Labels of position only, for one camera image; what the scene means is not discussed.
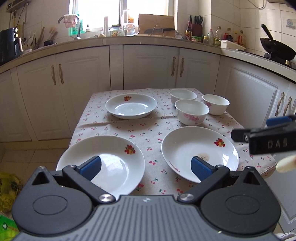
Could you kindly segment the white gloved right hand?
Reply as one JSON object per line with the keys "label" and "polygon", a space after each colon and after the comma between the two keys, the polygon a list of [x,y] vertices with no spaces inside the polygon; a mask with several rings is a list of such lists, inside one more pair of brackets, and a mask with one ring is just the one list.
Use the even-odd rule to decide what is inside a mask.
{"label": "white gloved right hand", "polygon": [[296,169],[296,155],[285,157],[276,165],[276,170],[279,173],[287,173],[294,169]]}

